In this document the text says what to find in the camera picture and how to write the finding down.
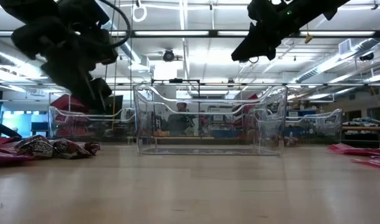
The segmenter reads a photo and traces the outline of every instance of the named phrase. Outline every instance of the transparent container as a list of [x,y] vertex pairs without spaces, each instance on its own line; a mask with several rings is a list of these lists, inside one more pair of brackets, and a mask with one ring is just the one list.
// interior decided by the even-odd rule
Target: transparent container
[[341,109],[337,109],[329,113],[288,117],[284,145],[294,147],[341,142],[342,113]]
[[140,154],[280,155],[285,86],[256,100],[178,99],[175,84],[133,89]]
[[134,109],[113,115],[83,114],[49,107],[49,137],[72,141],[127,142],[133,140]]

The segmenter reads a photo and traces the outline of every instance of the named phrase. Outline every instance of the ceiling light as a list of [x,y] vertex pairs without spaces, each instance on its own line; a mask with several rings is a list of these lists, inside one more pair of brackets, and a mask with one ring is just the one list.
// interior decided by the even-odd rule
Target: ceiling light
[[380,81],[380,75],[375,75],[371,78],[364,80],[363,82],[369,83],[369,82],[376,82],[376,81]]
[[14,91],[19,91],[21,93],[25,93],[26,90],[23,89],[23,88],[20,88],[18,86],[14,86],[14,85],[8,85],[8,86],[4,86],[4,85],[0,85],[1,88],[6,88],[8,90],[14,90]]
[[330,83],[328,86],[364,86],[363,83]]
[[342,94],[342,93],[346,93],[347,91],[351,91],[351,90],[354,90],[354,88],[347,88],[347,89],[344,89],[344,90],[338,91],[338,92],[336,92],[335,94]]
[[0,80],[7,81],[7,82],[14,82],[14,81],[30,82],[24,77],[13,75],[3,70],[0,70]]
[[11,61],[15,65],[17,65],[19,67],[18,73],[21,73],[24,75],[25,74],[32,74],[32,76],[37,76],[37,77],[41,75],[39,68],[37,68],[37,67],[27,63],[27,62],[19,60],[18,58],[12,57],[12,56],[5,54],[3,52],[0,52],[0,56],[8,59],[9,61]]
[[110,35],[112,37],[119,37],[119,36],[126,35],[126,32],[125,31],[110,31]]
[[340,82],[340,81],[343,81],[343,80],[345,80],[345,79],[347,79],[347,78],[349,78],[349,77],[352,77],[352,76],[353,76],[353,75],[351,75],[351,74],[343,75],[343,76],[340,76],[340,77],[338,77],[338,78],[333,79],[333,80],[330,81],[329,83]]
[[218,31],[218,35],[233,35],[233,36],[247,36],[248,31]]
[[58,89],[48,89],[48,90],[42,90],[44,91],[45,93],[61,93],[63,92],[62,90],[58,90]]
[[297,97],[296,95],[290,95],[290,96],[287,97],[287,100],[292,100],[292,99],[294,99],[296,97]]
[[227,10],[247,10],[246,5],[226,5],[226,6],[213,6],[213,9],[227,9]]
[[350,7],[347,5],[344,5],[342,7],[339,7],[338,10],[340,11],[358,11],[358,10],[367,10],[367,9],[372,9],[372,6],[356,6],[356,7]]
[[300,85],[287,85],[287,87],[289,87],[289,88],[301,88]]
[[12,31],[0,31],[0,37],[10,37],[12,33]]
[[178,77],[178,69],[170,62],[159,63],[155,66],[154,79],[170,80]]
[[191,30],[179,30],[179,31],[135,31],[135,35],[145,36],[197,36],[197,35],[209,35],[208,31],[191,31]]
[[374,31],[309,31],[309,32],[301,32],[300,36],[365,36],[365,35],[373,35]]
[[140,71],[149,71],[150,68],[147,67],[147,66],[144,66],[144,65],[140,65],[140,64],[131,64],[128,66],[128,68],[132,71],[136,71],[136,72],[140,72]]
[[324,98],[324,97],[329,96],[329,95],[330,94],[328,94],[328,93],[316,94],[316,95],[313,95],[313,96],[309,96],[308,99],[315,100],[315,99]]
[[311,100],[310,103],[334,103],[334,100]]

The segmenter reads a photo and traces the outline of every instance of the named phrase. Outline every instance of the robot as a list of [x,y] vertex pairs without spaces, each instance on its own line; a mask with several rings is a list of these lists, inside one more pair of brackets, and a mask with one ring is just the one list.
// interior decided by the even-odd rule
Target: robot
[[232,53],[232,60],[246,62],[259,56],[273,60],[276,47],[284,38],[296,34],[321,14],[331,20],[348,1],[281,0],[280,4],[273,4],[271,0],[252,0],[247,7],[248,16],[257,23],[250,23],[249,33]]
[[47,62],[40,68],[90,109],[105,111],[104,99],[112,94],[105,80],[91,76],[97,63],[108,65],[118,57],[116,47],[131,35],[128,18],[114,4],[99,0],[125,20],[125,38],[113,43],[102,29],[110,18],[95,0],[0,0],[1,7],[25,23],[11,40],[31,60],[37,54]]

